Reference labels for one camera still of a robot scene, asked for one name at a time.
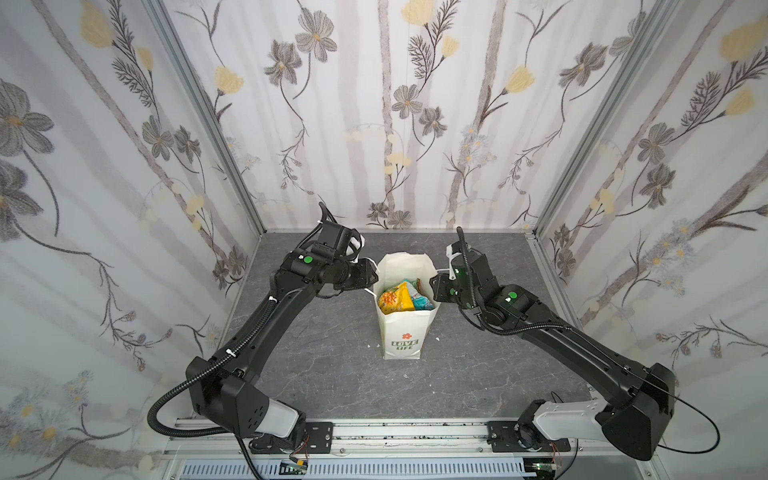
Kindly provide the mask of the white paper shopping bag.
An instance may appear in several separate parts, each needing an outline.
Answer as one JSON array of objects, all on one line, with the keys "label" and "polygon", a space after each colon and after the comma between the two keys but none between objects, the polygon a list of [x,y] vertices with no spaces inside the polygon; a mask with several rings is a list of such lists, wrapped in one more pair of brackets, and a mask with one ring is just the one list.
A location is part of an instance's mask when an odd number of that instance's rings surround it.
[{"label": "white paper shopping bag", "polygon": [[382,356],[386,360],[418,360],[440,303],[429,281],[438,274],[426,254],[385,255],[376,264],[375,297]]}]

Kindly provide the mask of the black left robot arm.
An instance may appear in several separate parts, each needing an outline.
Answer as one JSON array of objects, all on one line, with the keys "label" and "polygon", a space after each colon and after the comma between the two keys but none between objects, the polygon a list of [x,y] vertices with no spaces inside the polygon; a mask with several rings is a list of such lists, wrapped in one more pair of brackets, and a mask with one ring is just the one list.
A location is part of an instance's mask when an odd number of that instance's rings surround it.
[{"label": "black left robot arm", "polygon": [[189,380],[212,372],[188,388],[195,413],[214,423],[198,436],[233,434],[241,439],[270,435],[295,448],[304,440],[306,415],[269,397],[256,386],[290,325],[321,291],[362,290],[378,281],[373,262],[360,257],[364,237],[325,220],[294,247],[270,276],[269,290],[243,327],[210,359],[195,358]]}]

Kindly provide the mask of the teal candy bag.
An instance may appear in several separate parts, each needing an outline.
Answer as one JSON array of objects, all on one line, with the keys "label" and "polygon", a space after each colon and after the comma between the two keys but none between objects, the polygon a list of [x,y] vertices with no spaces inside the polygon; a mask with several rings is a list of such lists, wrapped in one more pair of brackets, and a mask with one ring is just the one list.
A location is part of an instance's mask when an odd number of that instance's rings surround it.
[{"label": "teal candy bag", "polygon": [[407,298],[403,301],[404,311],[431,311],[433,302],[422,292],[421,280],[404,280],[402,284]]}]

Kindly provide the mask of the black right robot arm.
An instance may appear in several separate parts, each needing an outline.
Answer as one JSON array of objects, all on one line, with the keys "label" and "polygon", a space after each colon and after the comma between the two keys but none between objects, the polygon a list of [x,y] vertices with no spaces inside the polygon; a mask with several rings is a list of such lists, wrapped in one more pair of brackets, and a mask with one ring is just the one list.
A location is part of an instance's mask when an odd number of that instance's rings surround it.
[{"label": "black right robot arm", "polygon": [[594,341],[524,287],[499,284],[486,255],[470,247],[462,231],[457,235],[446,249],[448,271],[430,280],[435,300],[457,305],[481,331],[540,348],[599,395],[596,401],[532,401],[516,421],[517,443],[539,450],[561,439],[606,441],[630,458],[650,460],[674,415],[673,373]]}]

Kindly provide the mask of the yellow snack packet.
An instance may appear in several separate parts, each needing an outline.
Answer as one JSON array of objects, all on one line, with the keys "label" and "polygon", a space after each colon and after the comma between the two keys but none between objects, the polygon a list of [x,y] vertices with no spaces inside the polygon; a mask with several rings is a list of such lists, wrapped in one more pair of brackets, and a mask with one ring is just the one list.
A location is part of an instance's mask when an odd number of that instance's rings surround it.
[{"label": "yellow snack packet", "polygon": [[402,286],[403,282],[385,290],[378,298],[377,304],[384,315],[408,312],[403,310],[403,301],[407,298]]}]

